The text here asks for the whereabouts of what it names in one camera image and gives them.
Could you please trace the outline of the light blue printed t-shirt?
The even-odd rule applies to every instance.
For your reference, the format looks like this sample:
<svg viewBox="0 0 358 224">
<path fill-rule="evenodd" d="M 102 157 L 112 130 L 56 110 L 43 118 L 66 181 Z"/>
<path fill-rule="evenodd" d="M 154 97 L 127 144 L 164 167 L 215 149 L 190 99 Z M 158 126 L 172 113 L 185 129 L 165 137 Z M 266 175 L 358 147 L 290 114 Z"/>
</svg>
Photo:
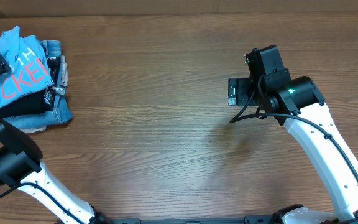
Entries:
<svg viewBox="0 0 358 224">
<path fill-rule="evenodd" d="M 20 27 L 0 36 L 0 52 L 11 72 L 0 77 L 0 108 L 53 85 L 43 47 L 34 35 L 20 36 Z"/>
</svg>

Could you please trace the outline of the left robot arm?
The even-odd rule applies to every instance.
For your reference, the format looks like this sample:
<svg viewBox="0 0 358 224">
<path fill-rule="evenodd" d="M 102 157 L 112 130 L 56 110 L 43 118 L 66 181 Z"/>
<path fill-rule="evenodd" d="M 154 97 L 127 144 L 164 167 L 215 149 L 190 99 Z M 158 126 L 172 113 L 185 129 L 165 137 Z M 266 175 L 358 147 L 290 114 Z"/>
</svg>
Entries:
<svg viewBox="0 0 358 224">
<path fill-rule="evenodd" d="M 36 143 L 24 132 L 0 118 L 0 185 L 9 193 L 20 190 L 38 200 L 62 223 L 109 223 L 97 211 L 69 191 L 47 168 Z"/>
</svg>

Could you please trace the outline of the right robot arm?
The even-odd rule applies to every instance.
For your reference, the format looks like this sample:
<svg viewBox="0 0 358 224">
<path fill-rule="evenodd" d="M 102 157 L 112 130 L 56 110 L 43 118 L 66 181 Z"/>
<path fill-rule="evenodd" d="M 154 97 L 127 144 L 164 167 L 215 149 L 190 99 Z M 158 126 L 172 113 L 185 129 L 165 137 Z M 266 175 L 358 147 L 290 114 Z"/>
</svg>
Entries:
<svg viewBox="0 0 358 224">
<path fill-rule="evenodd" d="M 230 78 L 229 105 L 256 106 L 232 123 L 251 117 L 275 118 L 305 151 L 333 203 L 333 212 L 291 205 L 275 212 L 272 223 L 358 223 L 358 160 L 339 133 L 322 93 L 312 79 Z"/>
</svg>

